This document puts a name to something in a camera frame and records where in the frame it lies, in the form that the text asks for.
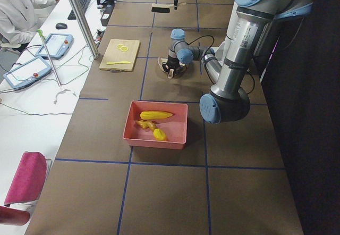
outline keyboard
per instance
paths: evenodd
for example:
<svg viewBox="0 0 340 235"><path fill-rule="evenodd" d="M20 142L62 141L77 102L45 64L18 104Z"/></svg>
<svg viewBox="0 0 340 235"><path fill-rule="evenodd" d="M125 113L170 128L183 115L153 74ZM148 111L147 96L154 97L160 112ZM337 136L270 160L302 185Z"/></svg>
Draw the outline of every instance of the keyboard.
<svg viewBox="0 0 340 235"><path fill-rule="evenodd" d="M79 0L79 3L81 5L81 8L83 9L84 13L86 12L87 8L89 7L90 1L91 0ZM69 17L67 17L67 19L68 20L76 20L76 17L75 17L73 10L70 12L70 15L69 15Z"/></svg>

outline tablet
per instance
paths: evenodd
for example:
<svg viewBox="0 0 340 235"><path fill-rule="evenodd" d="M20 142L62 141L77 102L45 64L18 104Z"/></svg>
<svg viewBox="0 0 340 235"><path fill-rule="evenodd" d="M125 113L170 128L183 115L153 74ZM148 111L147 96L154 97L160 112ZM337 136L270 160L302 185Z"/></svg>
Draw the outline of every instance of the tablet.
<svg viewBox="0 0 340 235"><path fill-rule="evenodd" d="M13 89L30 86L49 74L52 70L42 57L37 56L4 74L4 78Z"/></svg>
<svg viewBox="0 0 340 235"><path fill-rule="evenodd" d="M56 34L51 33L46 38L46 46L51 58L56 60L61 59L65 53L69 50L71 44L73 43L73 36L70 34ZM46 50L42 45L36 56L41 56L43 58L48 58Z"/></svg>

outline brown tiled surface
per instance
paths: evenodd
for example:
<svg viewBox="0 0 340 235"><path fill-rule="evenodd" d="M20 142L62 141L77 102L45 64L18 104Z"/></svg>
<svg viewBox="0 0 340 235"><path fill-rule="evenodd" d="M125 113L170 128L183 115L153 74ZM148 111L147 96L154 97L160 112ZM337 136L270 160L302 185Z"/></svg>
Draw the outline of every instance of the brown tiled surface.
<svg viewBox="0 0 340 235"><path fill-rule="evenodd" d="M188 5L169 14L151 13L152 2L117 3L99 50L111 38L140 40L134 70L93 62L27 234L302 234L253 68L248 116L212 125L199 111L211 86L199 62L171 80L157 64L173 28L184 27L187 42L213 35L218 46L233 0L180 0ZM242 87L252 86L246 74ZM185 148L130 147L122 134L132 100L186 103Z"/></svg>

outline dark background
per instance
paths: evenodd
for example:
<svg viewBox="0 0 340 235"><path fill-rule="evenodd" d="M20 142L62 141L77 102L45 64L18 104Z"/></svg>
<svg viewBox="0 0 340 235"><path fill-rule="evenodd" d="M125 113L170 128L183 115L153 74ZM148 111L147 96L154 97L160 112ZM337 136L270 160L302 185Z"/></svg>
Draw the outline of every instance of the dark background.
<svg viewBox="0 0 340 235"><path fill-rule="evenodd" d="M300 22L282 23L277 50ZM305 235L340 234L339 82L340 0L314 0L262 81Z"/></svg>

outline person in white coat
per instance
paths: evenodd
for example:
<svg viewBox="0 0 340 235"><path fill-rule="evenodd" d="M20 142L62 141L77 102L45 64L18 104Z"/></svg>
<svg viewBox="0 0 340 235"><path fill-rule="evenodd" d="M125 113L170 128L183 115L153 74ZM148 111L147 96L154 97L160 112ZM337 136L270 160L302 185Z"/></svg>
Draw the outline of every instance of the person in white coat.
<svg viewBox="0 0 340 235"><path fill-rule="evenodd" d="M42 24L34 9L48 7L58 1L0 0L0 37L2 41L22 44L26 47Z"/></svg>

